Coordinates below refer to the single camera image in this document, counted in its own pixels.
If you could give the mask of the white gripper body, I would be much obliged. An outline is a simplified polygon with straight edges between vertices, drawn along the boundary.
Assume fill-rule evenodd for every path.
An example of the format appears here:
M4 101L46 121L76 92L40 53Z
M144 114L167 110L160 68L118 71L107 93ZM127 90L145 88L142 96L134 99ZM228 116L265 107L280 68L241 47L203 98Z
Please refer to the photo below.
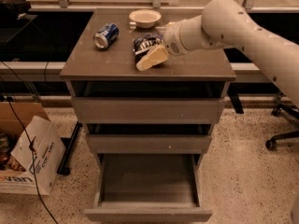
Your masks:
M180 28L182 22L170 22L165 26L163 43L167 51L174 56L181 56L188 53L180 39Z

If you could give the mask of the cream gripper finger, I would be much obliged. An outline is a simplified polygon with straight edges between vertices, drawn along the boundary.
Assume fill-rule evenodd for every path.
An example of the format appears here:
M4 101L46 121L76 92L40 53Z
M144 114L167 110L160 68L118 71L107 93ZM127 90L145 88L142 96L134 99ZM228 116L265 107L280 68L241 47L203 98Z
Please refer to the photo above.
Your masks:
M136 64L136 68L139 71L145 71L151 67L163 63L168 59L169 53L163 45L153 46L149 49L149 52L141 58Z

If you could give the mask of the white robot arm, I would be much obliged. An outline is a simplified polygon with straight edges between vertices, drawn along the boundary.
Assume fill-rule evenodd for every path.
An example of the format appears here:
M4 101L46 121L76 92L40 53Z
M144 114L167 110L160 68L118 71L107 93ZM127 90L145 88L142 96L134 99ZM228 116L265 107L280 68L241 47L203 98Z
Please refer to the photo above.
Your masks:
M136 67L147 70L174 56L230 45L241 51L299 106L299 46L258 25L233 0L212 0L201 15L170 22L163 43L152 46Z

